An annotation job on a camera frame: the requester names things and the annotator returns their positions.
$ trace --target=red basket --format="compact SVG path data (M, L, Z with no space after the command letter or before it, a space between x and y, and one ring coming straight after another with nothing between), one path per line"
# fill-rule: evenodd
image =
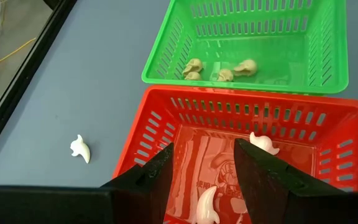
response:
M221 223L250 223L233 161L235 138L267 135L291 165L358 191L358 101L185 86L152 86L114 177L175 143L166 221L188 223L198 197L217 185Z

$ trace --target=table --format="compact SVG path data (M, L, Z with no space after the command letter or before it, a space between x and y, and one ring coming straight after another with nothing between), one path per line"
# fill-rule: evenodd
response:
M169 0L78 0L0 135L0 184L98 187L116 166L147 85L140 79ZM358 1L347 1L358 99ZM91 162L72 157L81 134Z

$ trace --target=basket bottom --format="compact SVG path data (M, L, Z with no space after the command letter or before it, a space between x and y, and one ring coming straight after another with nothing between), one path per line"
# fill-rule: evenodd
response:
M307 58L305 37L233 37L223 40L200 40L192 57L203 61L203 80L216 81L223 68L233 70L245 59L254 59L258 73L235 77L239 83L266 85L306 85Z
M191 223L201 194L218 186L214 209L221 223L250 223L247 208L237 182L233 158L235 138L248 134L182 126L174 149L173 180L167 204L166 221ZM273 141L280 148L277 156L313 175L314 146Z

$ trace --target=green basket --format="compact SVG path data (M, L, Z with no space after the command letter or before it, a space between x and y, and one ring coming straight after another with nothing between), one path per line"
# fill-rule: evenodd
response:
M191 58L203 81L183 79ZM254 59L258 72L216 82ZM142 73L146 83L328 94L346 88L346 0L172 0Z

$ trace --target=white plastic piece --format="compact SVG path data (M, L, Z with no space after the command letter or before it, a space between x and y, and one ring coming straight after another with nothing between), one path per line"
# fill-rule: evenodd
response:
M185 80L201 80L201 75L198 72L189 72Z
M70 145L70 149L73 150L72 156L81 155L86 163L90 162L91 152L89 147L84 143L84 139L78 134L77 140L73 141Z
M219 72L218 82L231 82L233 81L233 73L229 69L222 69Z
M256 73L258 66L256 62L252 59L245 60L239 64L239 66L234 67L235 76L246 75L251 76Z
M187 76L190 72L200 72L203 69L203 63L198 58L193 58L187 63L186 68L182 72L184 76Z
M258 146L259 148L270 153L271 155L276 155L280 151L279 148L273 147L272 140L267 136L256 137L254 132L251 132L249 135L249 141L255 146Z
M193 224L219 224L219 215L214 211L213 201L217 187L210 187L204 191L197 203Z

